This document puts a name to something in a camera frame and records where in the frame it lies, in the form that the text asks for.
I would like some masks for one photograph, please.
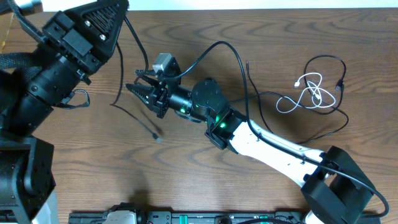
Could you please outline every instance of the black bracket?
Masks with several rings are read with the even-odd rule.
[[[374,188],[372,182],[344,150],[332,146],[321,156],[323,165],[356,177]],[[306,182],[301,188],[304,198],[323,223],[356,223],[373,194],[362,185],[340,175],[327,186],[324,183],[327,173],[322,168],[317,168],[312,175],[306,176]]]
[[[55,187],[52,156],[53,145],[0,130],[0,216],[9,211],[12,222],[32,221]]]

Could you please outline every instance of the green connector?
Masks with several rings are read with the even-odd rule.
[[[188,216],[187,215],[180,215],[180,224],[188,224]]]
[[[268,216],[267,215],[261,215],[260,218],[268,218]],[[260,224],[269,224],[269,222],[260,222]]]

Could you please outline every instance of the black mount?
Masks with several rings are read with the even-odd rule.
[[[143,211],[138,210],[132,203],[121,203],[120,205],[114,205],[111,209],[105,212],[98,213],[80,213],[73,212],[69,214],[69,224],[90,224],[90,223],[104,223],[109,213],[114,211],[129,211],[136,212],[137,224],[238,224],[241,222],[255,220],[260,218],[275,218],[282,221],[288,221],[289,223],[301,223],[305,218],[306,213],[302,212],[220,212],[220,213],[192,213],[192,212],[174,212],[174,211],[162,211],[161,208],[154,208],[155,211]],[[260,224],[268,224],[272,222],[260,222]],[[356,224],[381,224],[380,219],[367,220],[360,219]]]
[[[372,182],[344,150],[332,146],[321,156],[323,165],[357,177],[375,189]],[[325,176],[326,172],[317,168],[312,175],[305,177],[306,182],[301,192],[310,208],[323,223],[356,223],[373,194],[357,182],[341,175],[336,175],[332,183],[327,186],[324,183]]]
[[[54,146],[0,130],[0,222],[30,223],[55,187]]]

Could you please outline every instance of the wooden table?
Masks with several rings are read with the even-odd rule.
[[[53,14],[29,17],[42,27]],[[182,69],[212,43],[227,40],[243,60],[260,91],[276,91],[298,98],[293,89],[303,66],[319,54],[333,54],[347,64],[341,109],[350,117],[342,131],[309,147],[327,150],[335,145],[348,151],[377,189],[390,202],[384,223],[397,222],[398,210],[398,9],[247,10],[129,12],[128,17],[144,44],[150,63],[162,52],[172,53]],[[144,60],[132,35],[123,26],[119,43],[124,54],[125,83]],[[14,20],[3,53],[31,52],[36,43]],[[300,188],[277,171],[254,159],[220,151],[203,133],[203,124],[190,123],[169,111],[155,117],[125,88],[120,106],[153,128],[161,144],[136,121],[110,107],[119,86],[119,55],[81,84],[91,106],[73,111],[56,109],[35,136],[55,145],[53,174],[57,182],[60,220],[79,210],[106,210],[120,202],[136,202],[184,211],[307,211]],[[342,66],[320,59],[309,71],[324,75],[323,87],[334,90]],[[243,96],[242,77],[235,57],[219,46],[183,79],[192,87],[215,78],[230,99]],[[77,97],[74,103],[82,98]],[[338,113],[318,116],[305,110],[279,114],[278,98],[262,99],[266,120],[280,136],[299,141],[340,127]],[[286,103],[285,109],[292,105]],[[243,111],[243,104],[236,107]],[[261,123],[256,100],[252,118]],[[368,210],[382,211],[373,198]]]

